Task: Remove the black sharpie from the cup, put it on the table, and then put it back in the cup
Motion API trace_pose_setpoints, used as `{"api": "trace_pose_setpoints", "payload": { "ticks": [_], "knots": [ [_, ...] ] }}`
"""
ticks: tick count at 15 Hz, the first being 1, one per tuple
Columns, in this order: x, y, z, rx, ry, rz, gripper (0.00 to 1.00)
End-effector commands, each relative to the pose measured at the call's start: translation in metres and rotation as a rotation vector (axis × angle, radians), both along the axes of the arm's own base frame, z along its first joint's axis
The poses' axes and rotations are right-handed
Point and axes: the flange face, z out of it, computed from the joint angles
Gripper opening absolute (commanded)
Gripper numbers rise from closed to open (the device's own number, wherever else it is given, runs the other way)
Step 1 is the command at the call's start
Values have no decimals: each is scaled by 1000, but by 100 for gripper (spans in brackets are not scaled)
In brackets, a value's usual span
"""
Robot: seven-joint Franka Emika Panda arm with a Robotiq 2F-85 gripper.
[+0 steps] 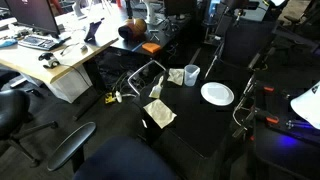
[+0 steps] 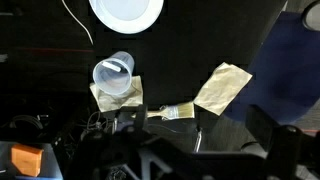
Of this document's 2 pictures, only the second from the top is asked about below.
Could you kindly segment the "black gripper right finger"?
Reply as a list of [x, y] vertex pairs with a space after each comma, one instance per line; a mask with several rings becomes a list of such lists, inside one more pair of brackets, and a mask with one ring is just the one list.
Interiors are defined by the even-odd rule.
[[292, 125], [281, 125], [257, 105], [250, 105], [245, 126], [271, 157], [298, 157], [302, 132]]

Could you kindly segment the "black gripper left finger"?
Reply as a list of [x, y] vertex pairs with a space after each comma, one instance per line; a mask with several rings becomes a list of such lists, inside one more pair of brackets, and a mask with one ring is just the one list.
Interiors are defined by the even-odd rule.
[[142, 133], [147, 131], [147, 106], [139, 105], [136, 111], [136, 117], [134, 122], [134, 129], [136, 133]]

